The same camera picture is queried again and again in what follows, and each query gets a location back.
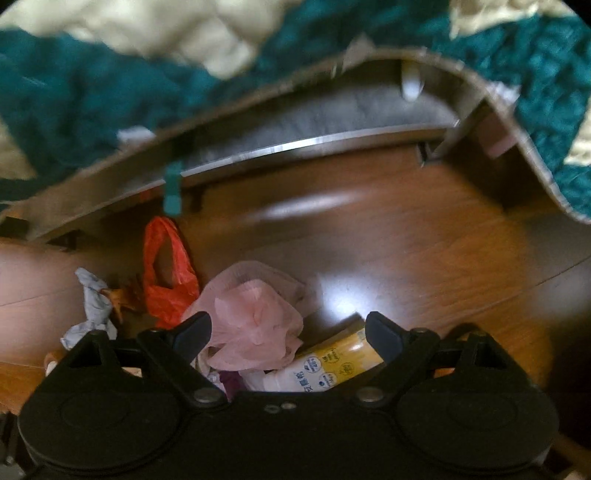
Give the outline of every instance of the clutter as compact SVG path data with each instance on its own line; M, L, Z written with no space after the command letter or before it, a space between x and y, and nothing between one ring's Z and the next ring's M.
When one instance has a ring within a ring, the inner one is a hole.
M173 250L173 288L159 286L154 270L156 255L166 237ZM165 329L181 323L183 313L199 296L199 283L177 227L165 217L152 219L145 230L144 295L148 313L159 318L156 327Z
M382 363L365 337L365 329L315 347L289 366L266 375L250 375L251 389L269 392L320 392Z
M123 324L123 309L134 313L145 311L144 292L138 278L132 278L127 285L113 290L100 291L113 305L113 312L120 324Z
M93 330L104 330L111 340L115 340L117 329L109 320L113 305L100 293L108 288L107 284L84 268L76 270L76 276L84 286L86 321L70 328L62 337L61 344L66 350L71 350L84 335Z
M317 309L303 283L256 261L234 264L210 281L183 314L212 318L212 337L198 357L218 371L273 370L289 365L302 342L303 317Z

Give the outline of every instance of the gray cloth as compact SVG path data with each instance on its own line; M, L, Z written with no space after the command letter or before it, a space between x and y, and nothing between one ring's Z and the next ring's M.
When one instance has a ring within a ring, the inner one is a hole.
M84 311L86 321L74 325L62 337L61 344L66 350L71 350L84 335L92 330L104 330L111 340L117 338L117 329L109 320L113 309L111 301L100 294L107 284L84 268L76 270L76 276L84 287Z

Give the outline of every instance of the yellow bottle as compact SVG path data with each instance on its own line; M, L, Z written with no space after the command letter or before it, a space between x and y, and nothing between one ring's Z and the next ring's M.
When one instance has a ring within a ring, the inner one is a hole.
M287 367L265 375L264 390L320 392L382 363L382 358L365 338L365 329L327 343L300 355Z

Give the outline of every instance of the red plastic bag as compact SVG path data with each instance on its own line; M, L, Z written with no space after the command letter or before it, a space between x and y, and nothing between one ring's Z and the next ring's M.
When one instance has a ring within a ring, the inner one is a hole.
M156 255L167 236L173 250L173 288L157 285L154 271ZM181 323L183 313L199 296L199 283L177 227L165 217L155 217L145 230L144 294L148 312L159 318L156 327L165 329Z

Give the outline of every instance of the metal bolt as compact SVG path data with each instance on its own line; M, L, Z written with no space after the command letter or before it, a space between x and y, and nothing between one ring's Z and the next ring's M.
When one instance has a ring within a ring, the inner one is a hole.
M283 408L283 410L295 410L297 408L297 405L290 401L286 401L281 404L281 408Z
M205 387L196 390L193 393L193 398L203 406L211 406L223 398L223 393L217 388Z
M384 392L378 387L363 387L357 390L357 398L361 403L371 405L385 398Z
M277 405L265 405L265 408L263 408L263 410L271 414L279 413L281 411L281 409Z

